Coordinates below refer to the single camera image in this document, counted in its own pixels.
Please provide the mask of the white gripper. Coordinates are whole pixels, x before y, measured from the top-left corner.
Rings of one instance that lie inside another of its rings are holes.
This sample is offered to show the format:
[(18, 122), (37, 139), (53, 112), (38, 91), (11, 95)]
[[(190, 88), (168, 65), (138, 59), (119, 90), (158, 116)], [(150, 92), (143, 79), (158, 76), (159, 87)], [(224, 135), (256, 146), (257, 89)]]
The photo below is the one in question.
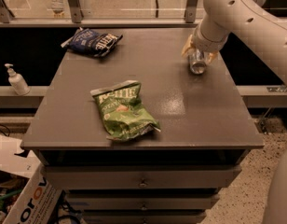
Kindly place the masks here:
[(207, 38), (202, 32), (200, 26), (198, 26), (192, 35), (190, 35), (181, 52), (183, 58), (188, 55), (192, 55), (196, 49), (203, 52), (209, 52), (208, 63), (213, 62), (218, 56), (218, 51), (225, 45), (228, 39), (228, 35), (223, 35), (217, 41), (213, 38)]

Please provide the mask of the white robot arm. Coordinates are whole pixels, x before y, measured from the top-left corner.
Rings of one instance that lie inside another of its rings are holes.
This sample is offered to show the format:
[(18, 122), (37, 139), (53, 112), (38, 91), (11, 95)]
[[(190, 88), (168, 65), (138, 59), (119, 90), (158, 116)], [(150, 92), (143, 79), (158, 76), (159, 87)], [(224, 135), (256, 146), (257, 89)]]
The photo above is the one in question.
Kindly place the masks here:
[[(287, 23), (262, 9), (265, 0), (203, 0), (205, 15), (182, 54), (216, 53), (239, 38), (287, 86)], [(271, 180), (262, 224), (287, 224), (287, 149)]]

